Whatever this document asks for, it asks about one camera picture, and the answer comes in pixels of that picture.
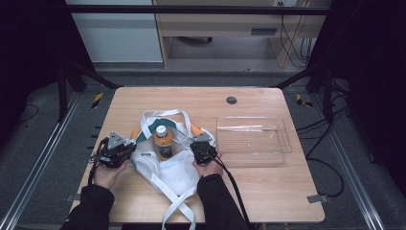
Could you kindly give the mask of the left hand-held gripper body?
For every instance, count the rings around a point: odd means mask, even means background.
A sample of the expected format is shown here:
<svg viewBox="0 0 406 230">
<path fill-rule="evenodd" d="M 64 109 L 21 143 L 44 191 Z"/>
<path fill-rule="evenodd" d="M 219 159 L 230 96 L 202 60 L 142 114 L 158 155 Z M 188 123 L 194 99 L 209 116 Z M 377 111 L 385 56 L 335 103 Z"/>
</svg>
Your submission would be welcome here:
<svg viewBox="0 0 406 230">
<path fill-rule="evenodd" d="M 102 139 L 97 147 L 96 152 L 91 156 L 90 162 L 100 162 L 108 168 L 119 168 L 127 159 L 128 152 L 131 151 L 127 147 L 129 143 L 111 131 L 108 137 Z"/>
</svg>

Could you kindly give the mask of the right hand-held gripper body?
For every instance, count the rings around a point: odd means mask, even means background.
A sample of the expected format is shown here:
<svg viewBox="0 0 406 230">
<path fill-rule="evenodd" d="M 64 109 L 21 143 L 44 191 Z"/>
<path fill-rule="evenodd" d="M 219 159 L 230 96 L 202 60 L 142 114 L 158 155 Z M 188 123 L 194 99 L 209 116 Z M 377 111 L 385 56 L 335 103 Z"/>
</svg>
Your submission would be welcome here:
<svg viewBox="0 0 406 230">
<path fill-rule="evenodd" d="M 216 159 L 217 151 L 215 147 L 210 144 L 211 140 L 212 138 L 207 132 L 202 132 L 192 137 L 190 148 L 197 165 L 205 166 Z"/>
</svg>

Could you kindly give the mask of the white patterned tote bag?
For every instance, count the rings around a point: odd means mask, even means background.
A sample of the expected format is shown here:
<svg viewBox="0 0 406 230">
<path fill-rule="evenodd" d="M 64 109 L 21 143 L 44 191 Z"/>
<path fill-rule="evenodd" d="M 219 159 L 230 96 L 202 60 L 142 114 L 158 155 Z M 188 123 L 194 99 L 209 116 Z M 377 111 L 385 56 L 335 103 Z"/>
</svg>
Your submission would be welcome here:
<svg viewBox="0 0 406 230">
<path fill-rule="evenodd" d="M 199 180 L 197 169 L 192 165 L 195 158 L 190 144 L 203 141 L 214 147 L 214 136 L 205 128 L 195 126 L 188 113 L 181 109 L 149 110 L 143 113 L 140 122 L 141 129 L 131 136 L 137 144 L 131 161 L 135 169 L 171 201 L 163 215 L 162 230 L 167 230 L 166 222 L 175 211 L 180 211 L 191 223 L 189 230 L 195 230 L 195 215 L 185 204 L 185 200 L 196 193 Z M 173 135 L 172 156 L 167 159 L 160 158 L 153 141 L 158 126 L 164 126 Z"/>
</svg>

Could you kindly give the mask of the person's right hand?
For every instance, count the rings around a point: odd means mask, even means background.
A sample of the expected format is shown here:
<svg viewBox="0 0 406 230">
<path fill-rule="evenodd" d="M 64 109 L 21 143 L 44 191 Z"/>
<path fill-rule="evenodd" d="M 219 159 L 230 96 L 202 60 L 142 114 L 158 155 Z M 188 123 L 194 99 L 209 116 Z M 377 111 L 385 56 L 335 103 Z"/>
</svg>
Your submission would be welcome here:
<svg viewBox="0 0 406 230">
<path fill-rule="evenodd" d="M 197 169 L 200 177 L 206 177 L 212 174 L 223 175 L 223 168 L 214 160 L 207 165 L 198 165 L 196 161 L 193 161 L 192 165 Z"/>
</svg>

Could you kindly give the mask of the person's left hand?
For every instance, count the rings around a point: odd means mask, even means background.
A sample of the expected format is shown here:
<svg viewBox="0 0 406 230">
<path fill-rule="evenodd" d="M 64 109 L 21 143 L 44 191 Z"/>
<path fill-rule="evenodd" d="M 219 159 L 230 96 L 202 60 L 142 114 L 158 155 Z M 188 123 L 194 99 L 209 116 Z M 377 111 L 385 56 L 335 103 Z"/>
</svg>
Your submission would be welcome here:
<svg viewBox="0 0 406 230">
<path fill-rule="evenodd" d="M 107 190 L 113 188 L 119 175 L 126 169 L 127 161 L 123 162 L 119 168 L 108 168 L 102 163 L 98 163 L 94 172 L 93 183 Z"/>
</svg>

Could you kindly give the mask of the orange juice bottle white cap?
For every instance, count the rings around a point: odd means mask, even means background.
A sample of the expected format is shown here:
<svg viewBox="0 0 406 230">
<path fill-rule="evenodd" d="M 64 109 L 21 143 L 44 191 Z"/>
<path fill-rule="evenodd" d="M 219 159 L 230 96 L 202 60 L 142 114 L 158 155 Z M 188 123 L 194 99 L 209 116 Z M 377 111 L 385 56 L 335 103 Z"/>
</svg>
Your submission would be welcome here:
<svg viewBox="0 0 406 230">
<path fill-rule="evenodd" d="M 165 126 L 158 126 L 153 136 L 154 144 L 159 151 L 162 160 L 170 159 L 173 156 L 173 136 Z"/>
</svg>

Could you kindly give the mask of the clear plastic container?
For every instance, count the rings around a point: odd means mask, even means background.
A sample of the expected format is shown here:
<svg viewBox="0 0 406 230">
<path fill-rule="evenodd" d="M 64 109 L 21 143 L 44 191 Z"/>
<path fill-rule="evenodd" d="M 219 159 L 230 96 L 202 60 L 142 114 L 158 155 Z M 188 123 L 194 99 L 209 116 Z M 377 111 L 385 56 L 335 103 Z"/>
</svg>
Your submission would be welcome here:
<svg viewBox="0 0 406 230">
<path fill-rule="evenodd" d="M 216 141 L 222 161 L 230 168 L 279 167 L 293 151 L 282 118 L 218 118 Z"/>
</svg>

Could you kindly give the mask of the yellow black tape strip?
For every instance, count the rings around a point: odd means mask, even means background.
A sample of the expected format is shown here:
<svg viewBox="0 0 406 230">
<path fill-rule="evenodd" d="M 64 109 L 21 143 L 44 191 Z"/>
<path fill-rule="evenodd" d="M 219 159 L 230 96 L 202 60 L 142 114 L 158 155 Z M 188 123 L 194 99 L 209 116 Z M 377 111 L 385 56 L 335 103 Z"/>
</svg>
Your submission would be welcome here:
<svg viewBox="0 0 406 230">
<path fill-rule="evenodd" d="M 303 106 L 306 106 L 306 107 L 313 107 L 313 103 L 304 102 L 303 99 L 302 99 L 302 96 L 300 94 L 296 95 L 296 102 L 299 105 L 303 105 Z"/>
<path fill-rule="evenodd" d="M 97 108 L 97 107 L 98 107 L 98 105 L 99 105 L 99 103 L 100 103 L 100 101 L 101 101 L 101 99 L 102 99 L 102 96 L 103 96 L 103 93 L 102 93 L 102 92 L 98 93 L 98 94 L 95 96 L 95 99 L 94 99 L 94 101 L 93 101 L 93 103 L 92 103 L 92 105 L 91 105 L 91 108 Z"/>
</svg>

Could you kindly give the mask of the black metal stand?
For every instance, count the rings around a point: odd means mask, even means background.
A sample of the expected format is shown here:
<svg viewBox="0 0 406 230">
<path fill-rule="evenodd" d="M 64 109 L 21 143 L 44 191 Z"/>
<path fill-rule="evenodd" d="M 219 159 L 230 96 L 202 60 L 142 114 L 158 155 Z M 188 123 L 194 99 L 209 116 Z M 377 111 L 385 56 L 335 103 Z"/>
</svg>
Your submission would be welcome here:
<svg viewBox="0 0 406 230">
<path fill-rule="evenodd" d="M 69 82 L 71 84 L 75 92 L 83 92 L 86 88 L 86 84 L 84 83 L 82 76 L 87 76 L 110 89 L 120 88 L 117 83 L 103 78 L 102 76 L 97 74 L 95 70 L 86 68 L 76 62 L 61 63 L 60 67 L 57 70 L 59 122 L 61 122 L 68 113 L 66 82 Z"/>
<path fill-rule="evenodd" d="M 284 80 L 273 88 L 284 89 L 288 85 L 304 78 L 310 77 L 305 89 L 308 93 L 315 93 L 321 87 L 324 87 L 324 97 L 323 97 L 323 114 L 327 119 L 327 122 L 333 124 L 333 112 L 332 112 L 332 102 L 331 102 L 331 91 L 332 91 L 332 72 L 327 64 L 322 62 L 316 62 L 312 65 L 306 67 L 303 71 L 295 74 L 293 77 Z"/>
</svg>

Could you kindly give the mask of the white cabinet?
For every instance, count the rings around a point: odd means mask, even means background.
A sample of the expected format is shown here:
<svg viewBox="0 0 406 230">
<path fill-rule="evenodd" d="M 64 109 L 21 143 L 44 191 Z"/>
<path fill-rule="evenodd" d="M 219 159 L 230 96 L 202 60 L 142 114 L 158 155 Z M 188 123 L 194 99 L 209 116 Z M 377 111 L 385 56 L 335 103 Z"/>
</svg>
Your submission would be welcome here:
<svg viewBox="0 0 406 230">
<path fill-rule="evenodd" d="M 73 13 L 94 63 L 162 62 L 153 13 Z"/>
</svg>

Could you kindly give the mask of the wooden desk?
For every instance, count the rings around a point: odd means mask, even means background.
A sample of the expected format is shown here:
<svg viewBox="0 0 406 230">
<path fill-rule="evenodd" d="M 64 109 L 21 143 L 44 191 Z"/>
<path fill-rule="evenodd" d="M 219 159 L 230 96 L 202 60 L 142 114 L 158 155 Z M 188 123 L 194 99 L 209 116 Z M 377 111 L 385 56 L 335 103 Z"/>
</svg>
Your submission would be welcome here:
<svg viewBox="0 0 406 230">
<path fill-rule="evenodd" d="M 152 0 L 155 6 L 238 6 L 328 8 L 332 0 Z M 322 15 L 171 14 L 156 15 L 160 36 L 262 36 L 269 40 L 277 62 L 284 67 L 294 57 L 293 43 L 315 38 L 325 21 Z"/>
</svg>

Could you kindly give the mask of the aluminium floor rail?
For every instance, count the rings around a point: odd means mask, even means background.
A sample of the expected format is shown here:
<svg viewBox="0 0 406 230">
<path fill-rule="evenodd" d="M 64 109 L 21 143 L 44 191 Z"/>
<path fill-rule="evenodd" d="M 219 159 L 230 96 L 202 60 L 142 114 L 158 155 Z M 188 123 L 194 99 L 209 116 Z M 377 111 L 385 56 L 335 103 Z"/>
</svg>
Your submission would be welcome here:
<svg viewBox="0 0 406 230">
<path fill-rule="evenodd" d="M 340 229 L 386 230 L 367 182 L 373 180 L 372 164 L 359 138 L 349 109 L 339 103 L 333 124 L 320 144 L 308 153 L 316 188 L 328 194 L 325 221 Z"/>
<path fill-rule="evenodd" d="M 5 215 L 0 219 L 0 230 L 13 230 L 18 220 L 20 219 L 27 203 L 29 202 L 35 187 L 40 180 L 43 172 L 45 171 L 49 160 L 55 152 L 56 146 L 63 135 L 66 127 L 68 126 L 73 113 L 75 112 L 81 94 L 73 93 L 72 98 L 68 103 L 68 109 L 61 120 L 56 122 L 53 127 L 52 133 L 46 140 L 40 154 L 35 159 L 29 174 L 24 180 L 21 188 L 15 196 L 11 206 L 7 209 Z"/>
</svg>

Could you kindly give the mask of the black horizontal frame bar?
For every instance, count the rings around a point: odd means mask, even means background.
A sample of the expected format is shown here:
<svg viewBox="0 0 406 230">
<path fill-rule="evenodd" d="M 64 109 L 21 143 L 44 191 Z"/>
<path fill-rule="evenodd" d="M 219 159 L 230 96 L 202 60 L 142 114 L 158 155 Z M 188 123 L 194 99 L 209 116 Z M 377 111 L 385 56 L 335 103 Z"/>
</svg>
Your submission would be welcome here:
<svg viewBox="0 0 406 230">
<path fill-rule="evenodd" d="M 171 14 L 260 14 L 328 15 L 330 8 L 238 7 L 238 6 L 129 6 L 67 5 L 70 12 L 83 13 L 171 13 Z"/>
</svg>

